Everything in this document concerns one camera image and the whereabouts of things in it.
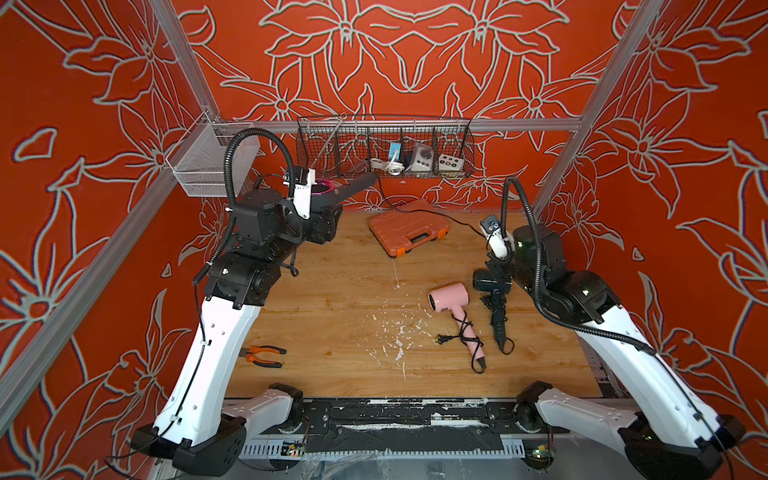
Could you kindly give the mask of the black hair dryer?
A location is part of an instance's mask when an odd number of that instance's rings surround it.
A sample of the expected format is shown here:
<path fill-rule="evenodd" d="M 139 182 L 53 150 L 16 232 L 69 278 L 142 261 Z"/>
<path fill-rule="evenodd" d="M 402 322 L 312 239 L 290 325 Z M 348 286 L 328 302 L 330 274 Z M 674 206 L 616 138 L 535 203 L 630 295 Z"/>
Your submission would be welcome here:
<path fill-rule="evenodd" d="M 366 173 L 342 186 L 337 186 L 330 180 L 317 179 L 311 190 L 310 212 L 320 213 L 326 207 L 341 204 L 346 199 L 372 187 L 377 180 L 376 173 Z"/>

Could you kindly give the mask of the pink hair dryer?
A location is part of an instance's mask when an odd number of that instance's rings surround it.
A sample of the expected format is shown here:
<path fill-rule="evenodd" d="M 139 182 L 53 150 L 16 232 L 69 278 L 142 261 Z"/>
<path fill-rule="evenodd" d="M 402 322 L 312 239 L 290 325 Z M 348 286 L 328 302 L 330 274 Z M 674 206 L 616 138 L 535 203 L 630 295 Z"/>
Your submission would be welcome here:
<path fill-rule="evenodd" d="M 487 368 L 483 342 L 476 335 L 473 324 L 465 311 L 469 304 L 469 294 L 465 286 L 461 282 L 457 282 L 439 287 L 428 294 L 428 300 L 436 313 L 450 312 L 458 328 L 456 335 L 438 334 L 436 337 L 437 344 L 443 345 L 453 339 L 458 339 L 471 356 L 471 370 L 475 374 L 483 374 Z"/>

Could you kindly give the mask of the dark green hair dryer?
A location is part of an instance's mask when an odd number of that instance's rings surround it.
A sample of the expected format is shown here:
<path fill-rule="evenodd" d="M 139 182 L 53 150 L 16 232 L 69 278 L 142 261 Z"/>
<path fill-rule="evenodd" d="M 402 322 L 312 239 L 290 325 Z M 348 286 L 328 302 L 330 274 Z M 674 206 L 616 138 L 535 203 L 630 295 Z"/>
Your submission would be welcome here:
<path fill-rule="evenodd" d="M 510 282 L 498 281 L 489 270 L 478 269 L 473 272 L 472 285 L 475 290 L 484 293 L 481 302 L 490 311 L 490 325 L 498 349 L 502 354 L 510 355 L 515 348 L 514 341 L 506 332 L 506 301 L 511 290 Z"/>

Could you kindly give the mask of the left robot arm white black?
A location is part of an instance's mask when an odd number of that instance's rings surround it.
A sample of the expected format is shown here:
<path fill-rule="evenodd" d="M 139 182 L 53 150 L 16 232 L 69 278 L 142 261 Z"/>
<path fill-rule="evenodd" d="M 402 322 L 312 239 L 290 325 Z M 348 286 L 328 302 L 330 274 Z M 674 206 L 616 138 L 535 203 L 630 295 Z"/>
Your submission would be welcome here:
<path fill-rule="evenodd" d="M 253 137 L 275 143 L 286 163 L 286 194 L 253 188 L 239 196 L 234 160 Z M 182 474 L 220 477 L 239 460 L 252 437 L 272 428 L 305 427 L 303 393 L 283 383 L 235 406 L 225 390 L 245 338 L 284 270 L 298 274 L 295 257 L 304 243 L 335 238 L 343 207 L 340 193 L 316 194 L 315 173 L 297 166 L 272 132 L 250 127 L 225 149 L 223 180 L 229 219 L 214 254 L 193 279 L 197 330 L 172 393 L 155 420 L 139 427 L 130 451 L 170 461 Z"/>

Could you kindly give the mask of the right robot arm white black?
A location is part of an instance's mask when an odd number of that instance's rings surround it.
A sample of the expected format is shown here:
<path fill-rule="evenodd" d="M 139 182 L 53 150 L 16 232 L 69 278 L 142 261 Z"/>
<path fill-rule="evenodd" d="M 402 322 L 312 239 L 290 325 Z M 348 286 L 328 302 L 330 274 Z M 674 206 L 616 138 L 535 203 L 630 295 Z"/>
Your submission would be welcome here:
<path fill-rule="evenodd" d="M 584 340 L 636 404 L 620 410 L 537 381 L 517 396 L 518 426 L 529 433 L 563 428 L 591 439 L 623 455 L 646 479 L 711 479 L 731 467 L 728 453 L 744 438 L 744 425 L 717 413 L 685 383 L 599 275 L 568 269 L 558 234 L 537 223 L 517 177 L 507 177 L 504 188 L 516 190 L 527 221 L 503 234 L 508 276 L 544 319 Z"/>

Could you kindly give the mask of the orange plastic tool case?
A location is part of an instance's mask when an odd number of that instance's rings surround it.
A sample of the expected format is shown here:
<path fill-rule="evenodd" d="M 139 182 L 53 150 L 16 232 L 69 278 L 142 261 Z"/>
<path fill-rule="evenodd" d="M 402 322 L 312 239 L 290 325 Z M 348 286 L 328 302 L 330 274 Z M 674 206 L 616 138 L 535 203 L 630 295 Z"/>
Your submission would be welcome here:
<path fill-rule="evenodd" d="M 369 229 L 390 258 L 400 258 L 414 248 L 444 238 L 449 220 L 419 199 L 369 220 Z"/>

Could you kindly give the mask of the blue white small box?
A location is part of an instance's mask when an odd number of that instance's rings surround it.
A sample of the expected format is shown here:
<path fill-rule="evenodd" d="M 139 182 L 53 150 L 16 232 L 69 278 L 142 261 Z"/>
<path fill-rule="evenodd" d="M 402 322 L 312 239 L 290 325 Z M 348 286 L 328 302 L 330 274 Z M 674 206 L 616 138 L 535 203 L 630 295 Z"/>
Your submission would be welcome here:
<path fill-rule="evenodd" d="M 402 145 L 399 142 L 391 142 L 388 151 L 388 161 L 390 163 L 401 162 Z"/>

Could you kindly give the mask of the white power strip cube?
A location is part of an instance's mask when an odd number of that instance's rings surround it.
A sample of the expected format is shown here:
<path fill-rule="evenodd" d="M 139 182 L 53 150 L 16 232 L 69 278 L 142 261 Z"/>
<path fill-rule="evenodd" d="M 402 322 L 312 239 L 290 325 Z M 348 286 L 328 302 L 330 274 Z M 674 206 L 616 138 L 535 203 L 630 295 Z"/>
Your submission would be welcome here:
<path fill-rule="evenodd" d="M 441 154 L 438 157 L 437 170 L 441 175 L 461 176 L 464 174 L 465 160 L 461 157 Z"/>

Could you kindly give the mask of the clear acrylic wall bin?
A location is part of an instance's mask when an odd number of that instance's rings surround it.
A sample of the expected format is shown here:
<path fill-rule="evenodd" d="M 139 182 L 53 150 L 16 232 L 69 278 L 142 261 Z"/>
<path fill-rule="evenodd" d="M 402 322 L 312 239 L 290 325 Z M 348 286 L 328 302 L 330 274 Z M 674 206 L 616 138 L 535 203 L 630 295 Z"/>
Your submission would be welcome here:
<path fill-rule="evenodd" d="M 226 198 L 223 157 L 230 137 L 219 136 L 207 121 L 190 127 L 166 160 L 177 183 L 189 197 Z M 251 166 L 261 154 L 258 137 L 245 139 L 232 161 L 233 187 L 239 193 L 248 182 Z"/>

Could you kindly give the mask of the orange handled pliers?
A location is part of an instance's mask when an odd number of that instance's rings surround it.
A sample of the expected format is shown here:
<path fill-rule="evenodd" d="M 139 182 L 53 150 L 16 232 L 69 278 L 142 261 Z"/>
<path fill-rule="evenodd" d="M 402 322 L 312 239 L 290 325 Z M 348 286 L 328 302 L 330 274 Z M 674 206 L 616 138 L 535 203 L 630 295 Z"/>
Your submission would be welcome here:
<path fill-rule="evenodd" d="M 281 347 L 272 345 L 258 345 L 250 347 L 241 347 L 239 357 L 245 359 L 247 362 L 256 365 L 261 368 L 267 369 L 281 369 L 283 363 L 277 360 L 271 360 L 264 358 L 264 355 L 286 355 L 287 350 Z"/>

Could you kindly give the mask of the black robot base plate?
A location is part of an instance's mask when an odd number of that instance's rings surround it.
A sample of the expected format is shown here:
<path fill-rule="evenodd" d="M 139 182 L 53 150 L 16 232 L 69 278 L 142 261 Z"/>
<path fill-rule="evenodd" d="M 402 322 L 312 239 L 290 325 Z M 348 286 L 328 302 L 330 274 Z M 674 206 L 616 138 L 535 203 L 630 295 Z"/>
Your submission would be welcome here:
<path fill-rule="evenodd" d="M 309 398 L 293 433 L 273 427 L 247 441 L 246 460 L 341 458 L 523 458 L 547 455 L 565 431 L 530 433 L 509 398 Z"/>

